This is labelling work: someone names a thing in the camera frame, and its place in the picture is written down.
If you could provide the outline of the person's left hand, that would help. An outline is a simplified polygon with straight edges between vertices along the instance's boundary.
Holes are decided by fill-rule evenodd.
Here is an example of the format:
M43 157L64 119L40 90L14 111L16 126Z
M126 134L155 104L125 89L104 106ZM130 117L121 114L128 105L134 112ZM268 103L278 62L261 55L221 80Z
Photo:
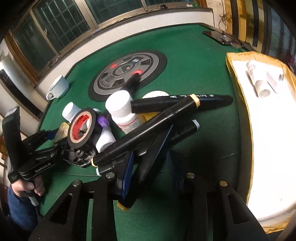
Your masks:
M26 197L29 191L34 191L39 196L45 193L44 180L41 175L35 177L32 182L18 180L11 184L11 189L18 197Z

